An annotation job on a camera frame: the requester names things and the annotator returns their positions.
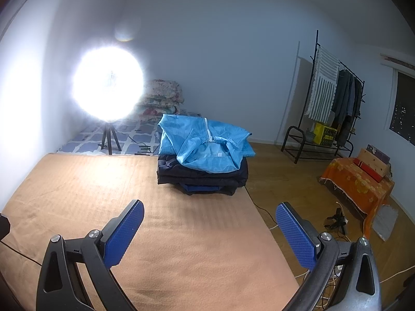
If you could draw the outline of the light blue jacket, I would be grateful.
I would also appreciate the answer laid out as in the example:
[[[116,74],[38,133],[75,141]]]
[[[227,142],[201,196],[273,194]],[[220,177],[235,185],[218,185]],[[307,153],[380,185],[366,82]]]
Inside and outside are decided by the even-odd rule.
[[[205,117],[163,115],[159,154],[173,155],[184,167],[207,173],[231,173],[255,156],[250,132]]]

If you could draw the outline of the stack of dark folded clothes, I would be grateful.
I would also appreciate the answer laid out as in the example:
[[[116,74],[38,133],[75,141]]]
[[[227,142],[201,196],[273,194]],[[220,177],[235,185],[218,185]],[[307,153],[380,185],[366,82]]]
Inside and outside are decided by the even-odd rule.
[[[182,166],[174,155],[160,155],[157,159],[157,184],[176,185],[187,195],[234,195],[248,180],[248,162],[244,157],[240,169],[231,173],[207,173]]]

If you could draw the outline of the black clothes rack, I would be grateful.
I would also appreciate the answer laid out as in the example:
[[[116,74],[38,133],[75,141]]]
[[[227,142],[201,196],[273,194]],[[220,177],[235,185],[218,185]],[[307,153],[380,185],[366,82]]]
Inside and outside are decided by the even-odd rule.
[[[319,42],[316,32],[312,70],[297,124],[287,128],[281,151],[293,159],[326,161],[346,155],[354,145],[365,81]]]

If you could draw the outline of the dark hanging clothes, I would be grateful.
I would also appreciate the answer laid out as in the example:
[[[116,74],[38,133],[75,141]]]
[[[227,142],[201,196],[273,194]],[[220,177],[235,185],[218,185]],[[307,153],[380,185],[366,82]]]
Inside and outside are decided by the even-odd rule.
[[[336,142],[344,146],[352,131],[354,120],[360,115],[363,83],[349,70],[339,71],[335,98],[331,111],[334,119],[331,127],[337,130]]]

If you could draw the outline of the small black floor tripod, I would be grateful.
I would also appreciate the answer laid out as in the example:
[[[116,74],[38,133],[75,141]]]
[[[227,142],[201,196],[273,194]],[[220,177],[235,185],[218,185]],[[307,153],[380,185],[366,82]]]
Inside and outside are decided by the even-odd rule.
[[[337,208],[335,214],[328,216],[325,220],[324,227],[327,230],[337,230],[342,235],[347,235],[348,220],[343,213],[342,208]]]

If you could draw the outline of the tan blanket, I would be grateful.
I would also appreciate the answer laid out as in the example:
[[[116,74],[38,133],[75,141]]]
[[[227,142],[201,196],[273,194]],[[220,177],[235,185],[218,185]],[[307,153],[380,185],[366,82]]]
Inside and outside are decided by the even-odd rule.
[[[4,208],[11,231],[1,273],[34,310],[40,262],[53,235],[101,229],[138,199],[144,219],[113,273],[138,310],[281,310],[298,290],[244,188],[186,195],[157,184],[157,159],[48,154]]]

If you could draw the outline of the orange covered stool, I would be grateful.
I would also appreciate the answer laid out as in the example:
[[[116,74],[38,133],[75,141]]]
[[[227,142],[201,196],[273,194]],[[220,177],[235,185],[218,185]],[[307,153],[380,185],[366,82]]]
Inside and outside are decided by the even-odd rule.
[[[370,238],[374,218],[378,210],[390,197],[395,182],[385,177],[376,182],[355,163],[355,158],[333,159],[319,180],[330,181],[360,212],[366,215],[363,222],[363,236]]]

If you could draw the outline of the grey floor mat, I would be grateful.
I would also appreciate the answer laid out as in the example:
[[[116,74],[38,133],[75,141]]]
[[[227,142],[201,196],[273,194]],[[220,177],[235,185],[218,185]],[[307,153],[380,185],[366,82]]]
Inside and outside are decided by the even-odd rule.
[[[391,205],[383,205],[378,210],[372,228],[384,242],[390,238],[397,217],[398,211]]]

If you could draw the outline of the yellow crate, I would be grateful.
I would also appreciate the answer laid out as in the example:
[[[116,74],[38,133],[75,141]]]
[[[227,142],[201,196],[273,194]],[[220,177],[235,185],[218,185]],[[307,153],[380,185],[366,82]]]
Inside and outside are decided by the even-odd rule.
[[[313,143],[321,146],[331,147],[335,137],[337,136],[337,130],[316,122],[314,125],[313,134]]]

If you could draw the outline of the cardboard box with red book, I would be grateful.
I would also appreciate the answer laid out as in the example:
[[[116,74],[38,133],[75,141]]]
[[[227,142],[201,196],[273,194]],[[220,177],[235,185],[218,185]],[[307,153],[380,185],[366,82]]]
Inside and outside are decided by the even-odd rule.
[[[381,182],[384,178],[392,178],[389,156],[373,145],[361,149],[353,162],[376,182]]]

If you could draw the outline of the blue patterned bedsheet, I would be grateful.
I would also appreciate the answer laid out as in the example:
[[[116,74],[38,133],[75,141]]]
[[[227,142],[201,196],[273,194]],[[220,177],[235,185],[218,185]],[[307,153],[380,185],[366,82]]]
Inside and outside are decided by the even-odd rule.
[[[113,123],[110,134],[113,155],[157,155],[162,130],[160,117],[136,115]],[[108,153],[104,122],[92,122],[60,147],[58,153],[102,155]]]

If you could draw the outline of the folded floral quilts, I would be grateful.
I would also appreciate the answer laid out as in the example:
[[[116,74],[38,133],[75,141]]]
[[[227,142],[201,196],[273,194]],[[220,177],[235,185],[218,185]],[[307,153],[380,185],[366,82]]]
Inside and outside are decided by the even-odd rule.
[[[182,87],[176,81],[152,79],[144,84],[143,96],[134,114],[144,117],[179,115],[184,102]]]

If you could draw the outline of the dark window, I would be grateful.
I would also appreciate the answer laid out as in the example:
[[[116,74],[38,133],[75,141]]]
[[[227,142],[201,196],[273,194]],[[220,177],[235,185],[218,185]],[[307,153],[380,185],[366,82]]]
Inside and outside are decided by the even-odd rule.
[[[390,121],[390,130],[415,144],[415,95],[414,77],[397,73],[395,103]]]

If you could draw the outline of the striped white towel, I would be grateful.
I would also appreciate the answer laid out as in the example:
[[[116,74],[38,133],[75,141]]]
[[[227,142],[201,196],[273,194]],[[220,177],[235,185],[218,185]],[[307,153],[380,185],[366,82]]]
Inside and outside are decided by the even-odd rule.
[[[305,115],[326,124],[331,114],[341,62],[323,46],[317,46],[311,93]]]

